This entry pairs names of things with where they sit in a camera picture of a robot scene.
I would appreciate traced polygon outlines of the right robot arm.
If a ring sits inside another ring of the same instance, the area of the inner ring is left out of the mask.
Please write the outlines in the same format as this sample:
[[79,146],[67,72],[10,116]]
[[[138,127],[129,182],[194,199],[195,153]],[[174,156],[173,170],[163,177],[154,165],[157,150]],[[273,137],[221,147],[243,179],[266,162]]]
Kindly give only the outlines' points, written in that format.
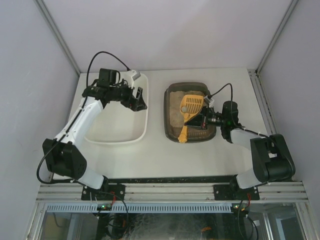
[[216,112],[212,107],[202,107],[184,126],[199,130],[206,130],[210,125],[220,127],[224,140],[250,151],[252,167],[232,178],[232,191],[290,179],[296,168],[283,135],[265,135],[249,130],[241,125],[238,114],[238,104],[229,100],[224,102],[222,112]]

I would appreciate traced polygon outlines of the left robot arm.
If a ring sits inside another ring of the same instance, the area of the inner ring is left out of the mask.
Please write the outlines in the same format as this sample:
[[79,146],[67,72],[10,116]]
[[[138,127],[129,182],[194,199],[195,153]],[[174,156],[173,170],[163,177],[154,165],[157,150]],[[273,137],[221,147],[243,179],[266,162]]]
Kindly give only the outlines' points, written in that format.
[[40,162],[52,174],[63,177],[48,184],[77,182],[93,190],[108,191],[108,178],[89,167],[80,147],[106,106],[119,103],[132,112],[147,114],[148,93],[149,80],[138,70],[101,68],[97,79],[84,88],[80,103],[65,127],[42,144],[44,156]]

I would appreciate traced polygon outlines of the grey litter clump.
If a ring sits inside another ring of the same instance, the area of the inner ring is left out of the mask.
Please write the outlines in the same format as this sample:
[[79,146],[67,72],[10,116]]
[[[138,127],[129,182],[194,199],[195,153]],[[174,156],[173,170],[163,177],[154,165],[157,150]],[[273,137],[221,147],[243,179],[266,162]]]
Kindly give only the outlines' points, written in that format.
[[187,108],[186,106],[183,106],[183,107],[181,108],[181,111],[182,111],[183,113],[187,113],[187,112],[188,112],[188,108]]

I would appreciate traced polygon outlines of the yellow litter scoop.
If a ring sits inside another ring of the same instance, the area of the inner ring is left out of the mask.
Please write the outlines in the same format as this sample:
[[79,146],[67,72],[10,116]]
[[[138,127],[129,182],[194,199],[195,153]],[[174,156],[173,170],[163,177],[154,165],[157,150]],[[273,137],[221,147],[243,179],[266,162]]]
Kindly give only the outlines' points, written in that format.
[[[202,109],[204,104],[204,97],[202,95],[187,94],[180,103],[180,113],[183,116],[183,127],[178,137],[179,143],[186,143],[188,140],[188,127],[184,123],[196,116]],[[187,112],[182,112],[181,108],[186,106]]]

